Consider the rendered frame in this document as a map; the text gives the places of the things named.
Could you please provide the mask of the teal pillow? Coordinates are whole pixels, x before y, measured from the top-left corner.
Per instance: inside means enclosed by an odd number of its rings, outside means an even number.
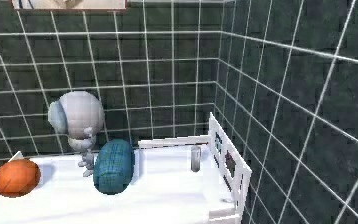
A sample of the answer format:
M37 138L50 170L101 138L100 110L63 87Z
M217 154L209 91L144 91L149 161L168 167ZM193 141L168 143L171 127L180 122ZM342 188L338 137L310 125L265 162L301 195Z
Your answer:
M99 151L93 173L94 187L103 194L122 193L134 174L135 154L129 142L114 139Z

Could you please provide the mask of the orange basketball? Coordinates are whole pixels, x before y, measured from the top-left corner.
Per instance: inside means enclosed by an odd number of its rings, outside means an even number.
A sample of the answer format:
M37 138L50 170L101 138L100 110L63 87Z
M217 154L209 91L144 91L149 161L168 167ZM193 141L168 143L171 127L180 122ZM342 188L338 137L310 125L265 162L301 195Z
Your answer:
M22 197L39 184L39 166L28 159L13 160L0 167L0 195L9 198Z

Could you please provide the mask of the white robot-shaped desk lamp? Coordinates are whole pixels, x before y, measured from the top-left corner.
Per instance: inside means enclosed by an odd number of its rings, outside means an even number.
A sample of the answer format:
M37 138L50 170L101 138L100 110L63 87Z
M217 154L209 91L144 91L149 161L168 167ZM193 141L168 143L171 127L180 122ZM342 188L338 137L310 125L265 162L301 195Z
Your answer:
M79 167L85 167L84 177L94 173L96 135L105 121L101 101L86 91L72 91L52 102L48 109L48 122L58 134L67 136L68 144L81 155Z

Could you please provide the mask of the grey cylinder can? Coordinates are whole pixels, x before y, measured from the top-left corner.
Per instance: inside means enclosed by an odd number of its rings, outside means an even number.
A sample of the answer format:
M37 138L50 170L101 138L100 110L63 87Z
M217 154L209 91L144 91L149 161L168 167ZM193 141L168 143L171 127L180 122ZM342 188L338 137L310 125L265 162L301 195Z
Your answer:
M201 164L201 148L198 145L194 145L191 148L191 170L198 172Z

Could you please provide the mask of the white bed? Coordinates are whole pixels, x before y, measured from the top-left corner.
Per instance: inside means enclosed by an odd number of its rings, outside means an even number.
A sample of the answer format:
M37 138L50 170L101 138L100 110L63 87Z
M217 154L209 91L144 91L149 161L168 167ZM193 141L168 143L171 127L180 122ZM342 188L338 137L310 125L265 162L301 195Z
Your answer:
M133 180L117 195L97 191L77 155L35 158L38 187L0 196L0 224L241 224L252 170L215 118L205 135L138 145ZM191 170L194 145L198 172Z

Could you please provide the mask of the framed wall picture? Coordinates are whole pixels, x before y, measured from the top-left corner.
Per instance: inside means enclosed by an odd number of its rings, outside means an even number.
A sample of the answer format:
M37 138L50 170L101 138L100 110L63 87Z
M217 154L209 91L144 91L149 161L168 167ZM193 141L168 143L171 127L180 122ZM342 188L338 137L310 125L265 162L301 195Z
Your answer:
M127 0L8 0L16 10L124 10Z

